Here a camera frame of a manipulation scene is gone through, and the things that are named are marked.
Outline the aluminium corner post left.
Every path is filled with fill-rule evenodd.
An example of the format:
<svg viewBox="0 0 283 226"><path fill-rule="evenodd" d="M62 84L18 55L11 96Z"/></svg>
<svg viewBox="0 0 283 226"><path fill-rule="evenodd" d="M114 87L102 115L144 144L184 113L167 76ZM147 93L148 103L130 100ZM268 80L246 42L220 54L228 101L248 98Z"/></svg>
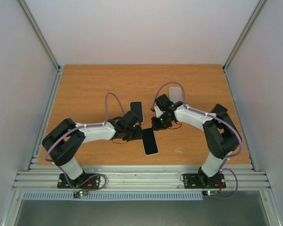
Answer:
<svg viewBox="0 0 283 226"><path fill-rule="evenodd" d="M49 44L47 43L37 21L35 20L30 8L28 7L25 0L17 0L18 4L20 5L23 13L25 14L29 24L31 25L32 29L34 30L34 33L36 34L38 40L42 44L45 52L47 53L48 57L50 58L54 68L57 72L60 71L61 66L59 65L58 61L56 60L52 50L49 47Z"/></svg>

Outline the controller board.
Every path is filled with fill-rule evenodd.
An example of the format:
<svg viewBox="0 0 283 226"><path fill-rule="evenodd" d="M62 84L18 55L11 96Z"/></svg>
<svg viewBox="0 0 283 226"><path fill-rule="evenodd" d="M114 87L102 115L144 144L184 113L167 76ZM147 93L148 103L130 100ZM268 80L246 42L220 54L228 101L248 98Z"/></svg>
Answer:
<svg viewBox="0 0 283 226"><path fill-rule="evenodd" d="M206 191L203 191L202 194L204 196L213 196L213 195L219 194L219 191L206 190Z"/></svg>
<svg viewBox="0 0 283 226"><path fill-rule="evenodd" d="M87 190L81 190L81 191L77 191L77 192L73 192L73 198L81 198L84 196L88 195L88 191Z"/></svg>

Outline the aluminium corner post right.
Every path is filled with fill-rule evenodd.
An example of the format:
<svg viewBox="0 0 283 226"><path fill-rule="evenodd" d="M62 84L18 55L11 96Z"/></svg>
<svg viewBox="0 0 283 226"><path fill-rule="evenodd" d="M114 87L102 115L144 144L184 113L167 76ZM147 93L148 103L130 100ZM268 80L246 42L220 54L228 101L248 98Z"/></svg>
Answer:
<svg viewBox="0 0 283 226"><path fill-rule="evenodd" d="M243 27L236 43L234 44L227 60L225 61L224 65L222 67L224 73L226 73L226 71L227 71L228 67L230 66L231 62L233 61L235 55L238 53L238 50L240 49L240 47L242 46L243 42L245 41L247 35L251 31L255 21L259 17L259 15L260 15L261 11L263 10L266 3L267 3L267 0L258 0L258 2L256 3L251 15L249 16L245 26Z"/></svg>

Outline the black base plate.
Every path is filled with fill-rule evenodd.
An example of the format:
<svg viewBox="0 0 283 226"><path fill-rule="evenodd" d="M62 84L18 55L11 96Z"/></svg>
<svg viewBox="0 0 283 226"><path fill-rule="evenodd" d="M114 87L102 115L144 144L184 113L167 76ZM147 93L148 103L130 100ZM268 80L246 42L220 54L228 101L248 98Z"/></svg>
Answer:
<svg viewBox="0 0 283 226"><path fill-rule="evenodd" d="M60 174L57 188L59 189L99 189L101 176L99 174L83 173L77 179L71 179L67 174Z"/></svg>
<svg viewBox="0 0 283 226"><path fill-rule="evenodd" d="M226 188L225 177L219 173L202 182L197 173L182 174L185 189L217 189Z"/></svg>

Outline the aluminium corner post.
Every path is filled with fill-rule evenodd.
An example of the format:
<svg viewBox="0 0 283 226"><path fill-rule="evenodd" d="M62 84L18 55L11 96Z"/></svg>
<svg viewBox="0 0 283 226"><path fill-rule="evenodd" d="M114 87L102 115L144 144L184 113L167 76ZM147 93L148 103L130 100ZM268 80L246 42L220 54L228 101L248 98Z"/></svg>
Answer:
<svg viewBox="0 0 283 226"><path fill-rule="evenodd" d="M267 3L267 0L258 0L258 2L256 3L251 15L249 16L245 26L243 27L236 43L234 44L227 60L225 61L224 65L222 67L224 73L226 73L226 71L227 71L228 67L230 66L231 62L233 61L235 55L238 53L238 50L240 49L240 47L242 46L243 42L245 41L247 35L251 31L255 21L259 17L259 15L260 15L261 11L263 10L266 3Z"/></svg>
<svg viewBox="0 0 283 226"><path fill-rule="evenodd" d="M42 44L45 52L47 53L48 57L50 58L54 68L57 72L60 71L61 66L59 65L58 61L56 60L52 50L49 47L49 44L47 43L37 21L35 20L30 8L28 7L25 0L17 0L18 4L20 5L23 13L25 14L29 24L31 25L32 29L34 30L34 33L36 34L38 40Z"/></svg>

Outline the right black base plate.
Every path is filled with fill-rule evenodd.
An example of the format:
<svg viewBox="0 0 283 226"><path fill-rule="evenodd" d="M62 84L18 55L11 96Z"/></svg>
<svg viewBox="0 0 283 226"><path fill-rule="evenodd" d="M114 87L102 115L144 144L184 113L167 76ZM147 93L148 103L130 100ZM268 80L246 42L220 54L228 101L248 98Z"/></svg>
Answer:
<svg viewBox="0 0 283 226"><path fill-rule="evenodd" d="M185 189L217 189L226 188L225 177L219 173L202 182L197 173L182 174Z"/></svg>

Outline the black phone dark edge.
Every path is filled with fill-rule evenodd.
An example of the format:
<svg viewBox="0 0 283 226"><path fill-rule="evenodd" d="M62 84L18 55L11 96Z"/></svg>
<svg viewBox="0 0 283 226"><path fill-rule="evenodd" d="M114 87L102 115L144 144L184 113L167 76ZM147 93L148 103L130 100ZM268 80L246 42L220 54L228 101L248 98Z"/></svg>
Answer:
<svg viewBox="0 0 283 226"><path fill-rule="evenodd" d="M132 101L130 102L130 110L136 115L138 118L138 123L143 123L143 106L141 101Z"/></svg>

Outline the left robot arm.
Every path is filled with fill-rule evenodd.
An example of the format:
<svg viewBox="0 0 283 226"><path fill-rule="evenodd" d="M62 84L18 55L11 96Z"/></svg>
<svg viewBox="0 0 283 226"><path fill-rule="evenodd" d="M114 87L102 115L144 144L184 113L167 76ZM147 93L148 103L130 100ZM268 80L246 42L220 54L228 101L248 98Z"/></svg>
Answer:
<svg viewBox="0 0 283 226"><path fill-rule="evenodd" d="M42 140L42 146L47 151L45 160L52 161L61 168L70 184L81 187L85 184L86 174L75 159L79 147L84 143L98 140L141 139L142 122L143 116L133 111L107 122L94 124L81 124L70 118L64 119Z"/></svg>

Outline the right controller board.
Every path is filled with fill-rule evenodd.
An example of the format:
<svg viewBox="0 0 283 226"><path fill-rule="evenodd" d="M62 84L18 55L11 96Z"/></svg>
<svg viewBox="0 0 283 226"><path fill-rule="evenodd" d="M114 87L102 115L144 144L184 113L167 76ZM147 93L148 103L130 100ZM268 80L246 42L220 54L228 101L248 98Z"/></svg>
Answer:
<svg viewBox="0 0 283 226"><path fill-rule="evenodd" d="M213 195L219 194L219 191L206 190L206 191L203 191L202 194L204 196L213 196Z"/></svg>

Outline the aluminium rail frame front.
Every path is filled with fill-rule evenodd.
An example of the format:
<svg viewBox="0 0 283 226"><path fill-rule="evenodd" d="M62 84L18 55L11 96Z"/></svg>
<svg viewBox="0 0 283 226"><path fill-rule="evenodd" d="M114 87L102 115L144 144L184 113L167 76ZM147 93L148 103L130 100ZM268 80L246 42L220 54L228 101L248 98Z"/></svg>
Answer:
<svg viewBox="0 0 283 226"><path fill-rule="evenodd" d="M255 171L250 164L228 165L224 171L226 191L271 190L267 175ZM196 173L198 165L84 165L87 173L108 177L105 191L182 191L181 175ZM56 190L61 171L50 165L31 165L28 171L16 174L14 190Z"/></svg>

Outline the white phone case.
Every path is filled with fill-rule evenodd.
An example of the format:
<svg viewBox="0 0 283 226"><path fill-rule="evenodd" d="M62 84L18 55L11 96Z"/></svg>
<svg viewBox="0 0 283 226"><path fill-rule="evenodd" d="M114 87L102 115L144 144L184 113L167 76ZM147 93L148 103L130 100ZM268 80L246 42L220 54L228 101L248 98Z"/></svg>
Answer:
<svg viewBox="0 0 283 226"><path fill-rule="evenodd" d="M169 99L176 103L178 101L183 101L182 99L182 90L180 87L170 87L169 88Z"/></svg>

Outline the black phone pink edge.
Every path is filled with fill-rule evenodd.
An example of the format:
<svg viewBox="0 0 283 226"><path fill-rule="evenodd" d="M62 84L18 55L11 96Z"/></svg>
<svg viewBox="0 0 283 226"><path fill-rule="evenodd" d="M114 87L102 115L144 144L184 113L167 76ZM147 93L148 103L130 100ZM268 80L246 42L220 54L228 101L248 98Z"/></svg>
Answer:
<svg viewBox="0 0 283 226"><path fill-rule="evenodd" d="M215 107L212 109L211 113L220 114L222 112L227 113L228 109L221 104L216 104Z"/></svg>

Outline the left controller board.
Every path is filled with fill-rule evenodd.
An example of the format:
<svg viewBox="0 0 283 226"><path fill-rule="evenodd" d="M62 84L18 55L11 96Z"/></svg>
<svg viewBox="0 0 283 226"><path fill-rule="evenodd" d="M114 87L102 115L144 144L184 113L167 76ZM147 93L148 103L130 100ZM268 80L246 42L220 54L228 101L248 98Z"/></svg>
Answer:
<svg viewBox="0 0 283 226"><path fill-rule="evenodd" d="M77 192L73 192L73 198L81 198L84 196L88 195L88 191L87 190L81 190L81 191L77 191Z"/></svg>

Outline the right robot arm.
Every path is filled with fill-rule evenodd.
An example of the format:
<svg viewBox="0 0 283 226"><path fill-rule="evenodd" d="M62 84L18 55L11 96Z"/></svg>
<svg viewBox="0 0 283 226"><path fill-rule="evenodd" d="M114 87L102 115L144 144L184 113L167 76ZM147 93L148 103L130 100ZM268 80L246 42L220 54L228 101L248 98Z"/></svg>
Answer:
<svg viewBox="0 0 283 226"><path fill-rule="evenodd" d="M163 94L154 100L151 118L155 131L170 128L173 122L183 122L204 132L209 154L205 163L198 170L199 182L210 186L216 175L228 160L232 152L241 146L242 140L227 109L217 104L213 112L204 112L190 107L182 101L172 102Z"/></svg>

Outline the black phone silver edge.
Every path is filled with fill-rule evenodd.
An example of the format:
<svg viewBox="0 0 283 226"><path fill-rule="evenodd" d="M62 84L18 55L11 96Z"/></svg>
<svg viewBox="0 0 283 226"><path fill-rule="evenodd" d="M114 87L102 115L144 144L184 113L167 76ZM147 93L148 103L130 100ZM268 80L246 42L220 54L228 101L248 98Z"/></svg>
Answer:
<svg viewBox="0 0 283 226"><path fill-rule="evenodd" d="M152 128L142 130L142 145L146 156L158 154L158 145Z"/></svg>

